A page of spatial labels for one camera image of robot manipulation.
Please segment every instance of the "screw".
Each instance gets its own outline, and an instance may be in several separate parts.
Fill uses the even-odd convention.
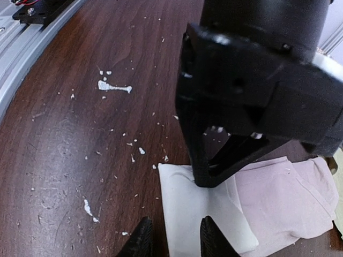
[[[254,139],[261,139],[263,137],[263,134],[256,133],[254,132],[253,134],[250,135]]]
[[[34,13],[35,13],[35,10],[34,10],[34,8],[33,8],[33,7],[31,7],[31,8],[29,8],[29,9],[27,9],[27,14],[28,14],[29,16],[32,16],[32,15],[34,15]]]

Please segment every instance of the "white cloth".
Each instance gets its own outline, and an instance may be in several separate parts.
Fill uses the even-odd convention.
[[[216,188],[194,183],[191,166],[159,164],[170,257],[200,257],[200,223],[209,215],[238,253],[256,249],[240,204],[235,176]]]

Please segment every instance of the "dark wood surface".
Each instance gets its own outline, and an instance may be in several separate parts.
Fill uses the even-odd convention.
[[[201,8],[201,1],[89,0],[59,32],[0,127],[1,257],[115,256],[128,238],[121,233],[146,215],[156,256],[167,256],[152,165],[165,155],[188,163],[174,90],[182,33]],[[131,94],[99,91],[99,69],[112,71],[110,84],[132,86]],[[268,158],[300,161],[306,155],[299,149],[290,143]],[[87,215],[84,199],[100,223]],[[273,256],[342,251],[332,230]]]

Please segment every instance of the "white paint speck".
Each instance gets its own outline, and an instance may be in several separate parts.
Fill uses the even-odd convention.
[[[97,218],[94,217],[94,215],[92,214],[91,212],[91,207],[88,203],[88,200],[87,199],[84,199],[84,210],[87,212],[87,214],[90,216],[90,217],[93,217],[93,222],[95,223],[99,223],[99,220]]]
[[[141,147],[139,148],[139,152],[140,152],[140,154],[145,154],[145,151]]]
[[[114,87],[111,86],[109,83],[106,83],[105,81],[99,80],[98,81],[98,89],[99,90],[122,90],[122,91],[126,91],[128,93],[130,93],[132,91],[132,87],[128,86],[128,87]]]

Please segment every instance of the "black mount bracket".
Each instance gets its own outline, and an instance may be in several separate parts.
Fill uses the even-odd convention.
[[[26,24],[48,25],[54,21],[74,0],[39,0],[23,6],[13,15],[14,20]]]

